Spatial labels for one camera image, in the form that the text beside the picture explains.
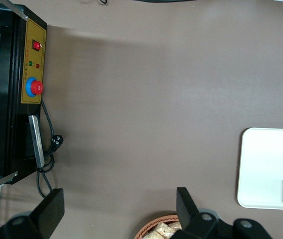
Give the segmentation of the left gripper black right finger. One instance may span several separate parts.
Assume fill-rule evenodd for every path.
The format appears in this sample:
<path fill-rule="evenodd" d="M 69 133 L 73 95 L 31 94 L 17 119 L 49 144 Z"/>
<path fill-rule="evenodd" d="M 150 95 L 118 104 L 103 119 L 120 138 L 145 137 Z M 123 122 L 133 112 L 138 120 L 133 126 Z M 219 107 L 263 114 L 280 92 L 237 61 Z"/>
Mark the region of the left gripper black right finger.
<path fill-rule="evenodd" d="M 176 212 L 182 229 L 174 239 L 270 239 L 265 228 L 252 219 L 239 218 L 230 225 L 213 210 L 199 210 L 187 188 L 176 189 Z"/>

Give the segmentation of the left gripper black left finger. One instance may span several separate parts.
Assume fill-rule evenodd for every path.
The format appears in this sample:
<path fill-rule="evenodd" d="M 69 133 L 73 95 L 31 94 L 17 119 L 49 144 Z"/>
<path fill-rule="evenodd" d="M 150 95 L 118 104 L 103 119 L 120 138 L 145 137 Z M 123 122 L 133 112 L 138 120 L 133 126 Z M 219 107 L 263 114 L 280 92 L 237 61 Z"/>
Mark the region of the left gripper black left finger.
<path fill-rule="evenodd" d="M 49 239 L 64 216 L 64 191 L 53 189 L 31 212 L 0 227 L 0 239 Z"/>

